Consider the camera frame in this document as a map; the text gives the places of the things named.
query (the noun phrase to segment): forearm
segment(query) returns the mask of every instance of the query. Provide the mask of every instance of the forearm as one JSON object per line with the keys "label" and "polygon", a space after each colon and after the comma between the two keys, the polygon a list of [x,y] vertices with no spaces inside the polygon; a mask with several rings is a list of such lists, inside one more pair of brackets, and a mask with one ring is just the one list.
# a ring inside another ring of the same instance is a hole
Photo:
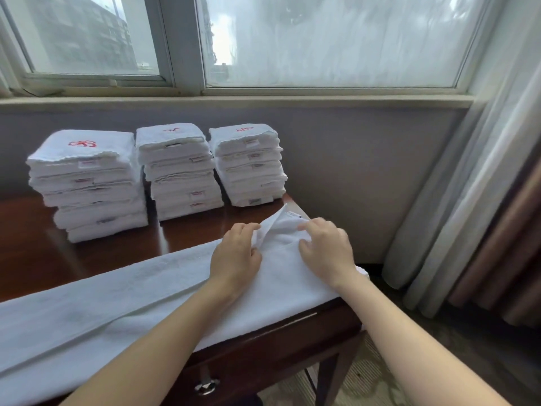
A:
{"label": "forearm", "polygon": [[62,406],[156,406],[166,396],[199,340],[232,301],[206,283],[148,334],[138,339]]}
{"label": "forearm", "polygon": [[358,273],[335,286],[417,406],[509,405]]}

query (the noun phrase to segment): metal drawer pull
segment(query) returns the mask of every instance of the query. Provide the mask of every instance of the metal drawer pull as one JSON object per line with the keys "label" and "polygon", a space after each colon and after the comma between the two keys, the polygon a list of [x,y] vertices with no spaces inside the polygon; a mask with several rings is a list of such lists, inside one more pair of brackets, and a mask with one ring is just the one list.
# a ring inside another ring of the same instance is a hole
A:
{"label": "metal drawer pull", "polygon": [[219,384],[220,381],[218,379],[211,379],[206,383],[199,383],[195,387],[195,391],[199,396],[207,396],[214,392]]}

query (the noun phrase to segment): hand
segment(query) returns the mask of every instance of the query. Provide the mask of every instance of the hand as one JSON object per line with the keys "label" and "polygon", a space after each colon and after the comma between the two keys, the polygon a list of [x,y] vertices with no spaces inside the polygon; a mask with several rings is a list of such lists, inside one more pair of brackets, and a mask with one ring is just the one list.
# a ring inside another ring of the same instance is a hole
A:
{"label": "hand", "polygon": [[252,249],[252,234],[259,228],[259,224],[233,225],[212,254],[209,282],[218,284],[232,301],[244,292],[261,266],[261,253]]}
{"label": "hand", "polygon": [[302,260],[327,285],[336,290],[350,274],[356,273],[346,231],[323,218],[304,222],[298,230],[306,230],[312,238],[312,242],[299,241]]}

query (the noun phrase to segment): curtain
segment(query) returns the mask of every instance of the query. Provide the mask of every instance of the curtain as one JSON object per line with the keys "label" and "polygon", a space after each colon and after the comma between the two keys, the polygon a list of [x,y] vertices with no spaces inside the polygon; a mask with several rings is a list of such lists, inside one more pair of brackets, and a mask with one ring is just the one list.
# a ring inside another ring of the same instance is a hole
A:
{"label": "curtain", "polygon": [[541,135],[541,0],[515,28],[387,252],[383,278],[434,316]]}
{"label": "curtain", "polygon": [[512,325],[541,324],[541,158],[448,298],[469,300]]}

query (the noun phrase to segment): floor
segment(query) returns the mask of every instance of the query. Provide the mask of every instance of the floor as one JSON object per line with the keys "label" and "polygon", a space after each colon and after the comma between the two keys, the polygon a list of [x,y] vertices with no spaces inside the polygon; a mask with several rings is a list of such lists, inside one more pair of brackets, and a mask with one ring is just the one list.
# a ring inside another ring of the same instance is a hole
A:
{"label": "floor", "polygon": [[[400,292],[377,279],[374,282],[402,306]],[[511,327],[473,305],[464,310],[445,306],[434,319],[419,312],[406,313],[513,406],[541,404],[541,331]],[[312,406],[315,401],[305,372],[263,390],[259,396],[265,406]],[[366,333],[334,404],[411,405]]]}

